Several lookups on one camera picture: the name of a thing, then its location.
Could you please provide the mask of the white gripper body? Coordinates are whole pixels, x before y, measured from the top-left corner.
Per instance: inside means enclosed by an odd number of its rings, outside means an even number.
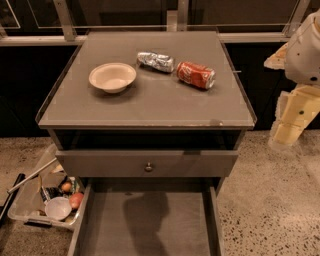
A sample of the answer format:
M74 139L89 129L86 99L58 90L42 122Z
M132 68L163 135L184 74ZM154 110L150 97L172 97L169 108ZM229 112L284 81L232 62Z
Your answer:
M298 84L291 92L281 92L275 116L282 124L305 129L319 112L320 87Z

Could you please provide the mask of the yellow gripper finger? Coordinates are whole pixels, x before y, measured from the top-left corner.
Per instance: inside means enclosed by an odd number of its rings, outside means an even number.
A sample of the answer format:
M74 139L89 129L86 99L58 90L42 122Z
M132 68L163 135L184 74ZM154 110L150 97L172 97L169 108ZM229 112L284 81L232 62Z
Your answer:
M273 70L284 69L288 44L282 45L274 54L264 61L264 66Z
M298 126L282 124L276 120L270 130L268 145L273 149L288 149L294 145L302 132L303 129Z

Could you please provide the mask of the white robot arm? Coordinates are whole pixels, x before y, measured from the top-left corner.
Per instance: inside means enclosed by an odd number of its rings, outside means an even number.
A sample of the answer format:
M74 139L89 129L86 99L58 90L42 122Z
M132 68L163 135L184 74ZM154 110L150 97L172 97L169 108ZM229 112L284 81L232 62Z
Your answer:
M281 92L270 130L269 146L285 150L320 113L320 10L310 14L264 66L283 69L296 83L291 92Z

